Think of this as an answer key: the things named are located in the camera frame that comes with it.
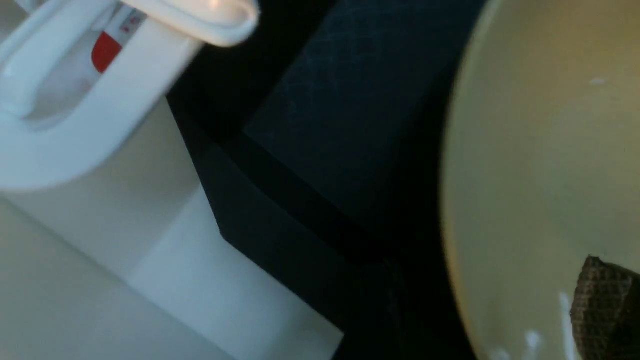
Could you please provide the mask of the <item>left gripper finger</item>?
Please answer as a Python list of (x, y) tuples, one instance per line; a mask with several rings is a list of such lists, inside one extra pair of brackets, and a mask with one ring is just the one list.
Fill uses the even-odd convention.
[(583, 360), (638, 360), (639, 274), (587, 256), (574, 290), (570, 321)]

